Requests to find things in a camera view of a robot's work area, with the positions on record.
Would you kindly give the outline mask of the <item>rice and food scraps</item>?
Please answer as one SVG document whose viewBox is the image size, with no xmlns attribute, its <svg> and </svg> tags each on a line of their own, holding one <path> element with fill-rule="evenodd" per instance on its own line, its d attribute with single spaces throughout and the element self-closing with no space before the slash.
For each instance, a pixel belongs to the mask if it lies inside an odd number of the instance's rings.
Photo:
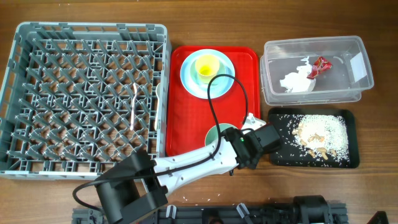
<svg viewBox="0 0 398 224">
<path fill-rule="evenodd" d="M 284 115 L 287 133 L 283 138 L 297 148 L 301 156 L 309 155 L 316 161 L 349 161 L 348 133 L 341 116 L 318 114 Z"/>
</svg>

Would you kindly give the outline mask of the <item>white napkin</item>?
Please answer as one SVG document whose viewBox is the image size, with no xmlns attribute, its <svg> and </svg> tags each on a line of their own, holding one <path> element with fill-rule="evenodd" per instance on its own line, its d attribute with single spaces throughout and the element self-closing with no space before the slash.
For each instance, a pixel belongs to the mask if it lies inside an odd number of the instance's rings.
<svg viewBox="0 0 398 224">
<path fill-rule="evenodd" d="M 303 65 L 296 68 L 296 72 L 290 72 L 283 79 L 279 80 L 281 87 L 285 88 L 286 93 L 300 93 L 313 91 L 316 79 L 309 79 L 307 76 L 312 71 L 309 57 L 300 60 Z"/>
</svg>

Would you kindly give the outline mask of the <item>white plastic spoon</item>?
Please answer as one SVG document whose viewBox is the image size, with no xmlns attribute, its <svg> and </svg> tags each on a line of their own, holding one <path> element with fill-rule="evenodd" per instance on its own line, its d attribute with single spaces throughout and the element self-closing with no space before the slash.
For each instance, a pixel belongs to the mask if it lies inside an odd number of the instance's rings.
<svg viewBox="0 0 398 224">
<path fill-rule="evenodd" d="M 155 130 L 157 131 L 159 129 L 159 124 L 160 124 L 160 109 L 161 109 L 161 97 L 160 97 L 160 83 L 157 84 L 156 89 L 155 89 L 155 95 L 157 97 L 157 107 L 156 107 L 156 113 L 155 113 L 155 122 L 154 122 L 154 127 Z"/>
</svg>

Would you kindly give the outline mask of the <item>red snack wrapper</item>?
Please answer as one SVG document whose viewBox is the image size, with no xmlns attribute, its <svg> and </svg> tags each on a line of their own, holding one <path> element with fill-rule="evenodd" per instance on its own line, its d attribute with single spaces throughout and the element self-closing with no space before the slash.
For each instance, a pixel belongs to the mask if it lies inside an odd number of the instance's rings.
<svg viewBox="0 0 398 224">
<path fill-rule="evenodd" d="M 330 70 L 332 66 L 332 63 L 325 57 L 318 57 L 315 63 L 312 65 L 312 70 L 308 74 L 307 78 L 314 80 L 317 76 L 319 76 L 319 74 Z"/>
</svg>

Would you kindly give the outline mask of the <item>white plastic fork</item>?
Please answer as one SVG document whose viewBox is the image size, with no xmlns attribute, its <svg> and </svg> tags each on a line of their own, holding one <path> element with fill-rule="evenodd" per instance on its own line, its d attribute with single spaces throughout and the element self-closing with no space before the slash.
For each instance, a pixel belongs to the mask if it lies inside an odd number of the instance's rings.
<svg viewBox="0 0 398 224">
<path fill-rule="evenodd" d="M 133 84 L 133 90 L 134 94 L 131 100 L 131 123 L 130 123 L 130 130 L 134 130 L 134 119 L 135 119 L 135 105 L 136 105 L 136 98 L 137 98 L 137 93 L 138 93 L 138 84 L 134 83 Z"/>
</svg>

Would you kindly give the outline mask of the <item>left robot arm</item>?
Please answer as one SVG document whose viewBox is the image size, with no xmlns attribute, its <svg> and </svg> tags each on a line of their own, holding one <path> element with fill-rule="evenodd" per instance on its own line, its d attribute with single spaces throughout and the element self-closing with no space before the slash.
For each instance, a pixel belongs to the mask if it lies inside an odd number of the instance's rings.
<svg viewBox="0 0 398 224">
<path fill-rule="evenodd" d="M 167 204 L 180 187 L 233 169 L 255 169 L 282 140 L 269 124 L 258 129 L 228 128 L 211 144 L 173 157 L 152 159 L 137 152 L 96 179 L 95 188 L 109 223 L 133 223 Z"/>
</svg>

